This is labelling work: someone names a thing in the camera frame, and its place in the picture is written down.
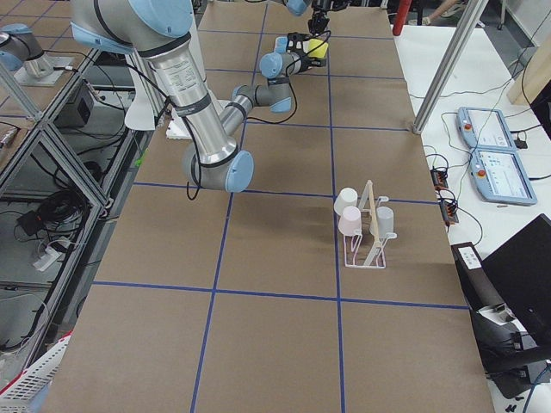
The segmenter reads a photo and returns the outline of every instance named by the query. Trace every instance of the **red object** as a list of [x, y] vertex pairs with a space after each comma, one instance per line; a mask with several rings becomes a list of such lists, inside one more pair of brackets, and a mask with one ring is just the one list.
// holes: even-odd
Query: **red object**
[[407, 14], [410, 12], [412, 0], [400, 0], [396, 20], [394, 20], [393, 35], [400, 36], [406, 23]]

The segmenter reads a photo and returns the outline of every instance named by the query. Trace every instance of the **white table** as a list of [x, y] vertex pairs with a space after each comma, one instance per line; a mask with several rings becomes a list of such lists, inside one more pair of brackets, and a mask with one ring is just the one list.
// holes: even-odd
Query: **white table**
[[[453, 32], [453, 28], [404, 26], [402, 35], [395, 38], [411, 95], [425, 95]], [[475, 29], [443, 94], [447, 95], [463, 90], [486, 91], [505, 84], [510, 78], [509, 72], [485, 32], [482, 29]], [[448, 145], [448, 137], [440, 117], [441, 114], [456, 112], [462, 106], [478, 108], [493, 108], [495, 106], [501, 109], [505, 115], [520, 113], [528, 107], [514, 106], [509, 103], [506, 92], [511, 86], [512, 82], [507, 84], [503, 94], [503, 88], [499, 88], [484, 95], [464, 94], [440, 98], [423, 131], [424, 144], [434, 146], [438, 153], [449, 160], [450, 165], [465, 163], [467, 154]], [[422, 99], [412, 97], [414, 111], [417, 112], [421, 102]], [[447, 114], [444, 117], [448, 123], [452, 145], [466, 150], [467, 146], [457, 132], [455, 115]], [[528, 111], [507, 118], [507, 123], [511, 130], [520, 130], [540, 122], [531, 111]], [[536, 128], [527, 134], [528, 149], [521, 150], [520, 157], [528, 175], [546, 176], [551, 174], [551, 141], [547, 134], [542, 128]], [[425, 152], [429, 154], [433, 150], [425, 147]], [[430, 165], [432, 165], [433, 159], [434, 157], [428, 158]], [[442, 160], [437, 160], [436, 165], [443, 165]], [[455, 195], [459, 195], [461, 177], [466, 168], [467, 165], [449, 171], [448, 183]], [[477, 246], [477, 250], [483, 258], [491, 254], [538, 214], [546, 213], [551, 216], [551, 178], [532, 182], [532, 185], [538, 198], [536, 205], [506, 206], [483, 201], [474, 186], [470, 172], [468, 171], [464, 176], [459, 206], [473, 214], [484, 228], [484, 237]], [[462, 212], [459, 212], [459, 219], [458, 225], [450, 227], [450, 244], [476, 242], [480, 235], [478, 225]], [[504, 399], [493, 383], [489, 386], [492, 390], [496, 411], [504, 411], [511, 401]], [[549, 406], [551, 406], [551, 385], [540, 385], [530, 401], [529, 412], [549, 412]], [[517, 411], [519, 408], [522, 411], [522, 407], [522, 405], [517, 406]]]

